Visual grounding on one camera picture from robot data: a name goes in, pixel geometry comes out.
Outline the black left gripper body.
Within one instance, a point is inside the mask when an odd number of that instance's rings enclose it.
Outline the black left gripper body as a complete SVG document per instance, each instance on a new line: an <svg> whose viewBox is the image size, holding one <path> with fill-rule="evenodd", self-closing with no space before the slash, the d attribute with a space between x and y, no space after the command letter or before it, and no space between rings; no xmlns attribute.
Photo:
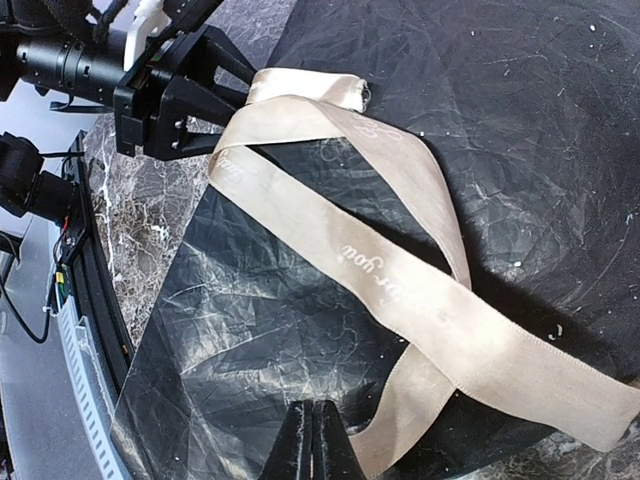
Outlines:
<svg viewBox="0 0 640 480"><path fill-rule="evenodd" d="M43 93L60 92L114 111L118 151L131 155L136 147L155 143L153 121L162 88L152 71L162 56L162 44L145 39L143 53L131 67L124 65L126 34L112 31L102 44L87 44L57 33L30 36L1 33L1 101L10 99L21 81Z"/></svg>

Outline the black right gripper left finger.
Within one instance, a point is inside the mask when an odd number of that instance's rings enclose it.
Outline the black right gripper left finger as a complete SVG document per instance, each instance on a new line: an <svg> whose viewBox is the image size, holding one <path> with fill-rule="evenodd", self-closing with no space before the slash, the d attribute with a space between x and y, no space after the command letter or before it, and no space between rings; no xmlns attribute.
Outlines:
<svg viewBox="0 0 640 480"><path fill-rule="evenodd" d="M309 480L312 471L312 402L292 402L259 480Z"/></svg>

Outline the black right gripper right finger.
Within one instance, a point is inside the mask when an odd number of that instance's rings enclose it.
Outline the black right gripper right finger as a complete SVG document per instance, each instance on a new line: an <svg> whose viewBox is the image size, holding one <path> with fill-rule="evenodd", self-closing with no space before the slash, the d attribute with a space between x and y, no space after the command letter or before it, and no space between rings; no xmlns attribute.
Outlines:
<svg viewBox="0 0 640 480"><path fill-rule="evenodd" d="M312 478L364 479L365 475L332 401L318 401L312 411Z"/></svg>

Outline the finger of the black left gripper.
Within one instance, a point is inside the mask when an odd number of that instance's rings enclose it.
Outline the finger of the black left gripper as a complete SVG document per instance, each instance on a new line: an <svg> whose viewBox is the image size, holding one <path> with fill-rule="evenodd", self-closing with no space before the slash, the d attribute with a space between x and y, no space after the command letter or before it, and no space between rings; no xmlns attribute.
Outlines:
<svg viewBox="0 0 640 480"><path fill-rule="evenodd" d="M169 89L173 95L240 95L216 82L219 69L245 84L256 74L249 60L217 27L205 25L180 35L169 49Z"/></svg>
<svg viewBox="0 0 640 480"><path fill-rule="evenodd" d="M237 110L237 90L174 77L150 117L149 156L171 161L212 153L221 135L196 131L189 121L225 127Z"/></svg>

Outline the beige ribbon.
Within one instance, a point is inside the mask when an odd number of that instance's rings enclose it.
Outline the beige ribbon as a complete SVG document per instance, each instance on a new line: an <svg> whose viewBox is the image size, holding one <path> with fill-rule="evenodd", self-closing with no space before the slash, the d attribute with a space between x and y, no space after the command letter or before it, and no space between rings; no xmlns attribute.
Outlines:
<svg viewBox="0 0 640 480"><path fill-rule="evenodd" d="M417 137L364 114L351 74L265 68L209 165L210 184L408 343L369 425L350 442L375 477L404 456L455 392L611 450L639 412L635 387L606 376L503 316L472 290L451 196ZM443 253L442 272L345 213L255 152L343 138L391 187Z"/></svg>

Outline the black wrapping paper sheet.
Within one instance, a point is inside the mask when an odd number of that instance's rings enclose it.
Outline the black wrapping paper sheet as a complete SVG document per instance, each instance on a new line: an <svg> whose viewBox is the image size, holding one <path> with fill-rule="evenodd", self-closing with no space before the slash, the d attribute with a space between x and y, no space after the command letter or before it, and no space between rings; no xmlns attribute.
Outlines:
<svg viewBox="0 0 640 480"><path fill-rule="evenodd" d="M639 413L639 5L300 1L208 168L112 436L256 479L329 400L358 478Z"/></svg>

